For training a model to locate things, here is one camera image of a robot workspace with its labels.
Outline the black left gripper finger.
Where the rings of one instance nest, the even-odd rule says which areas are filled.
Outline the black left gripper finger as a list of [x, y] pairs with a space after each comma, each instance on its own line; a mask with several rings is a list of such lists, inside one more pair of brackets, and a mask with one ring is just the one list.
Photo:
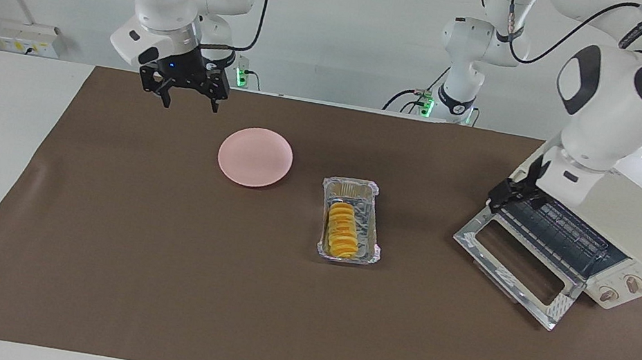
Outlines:
[[501, 208], [511, 202], [518, 201], [520, 184], [510, 178], [499, 181], [488, 192], [487, 208], [492, 213], [497, 213]]

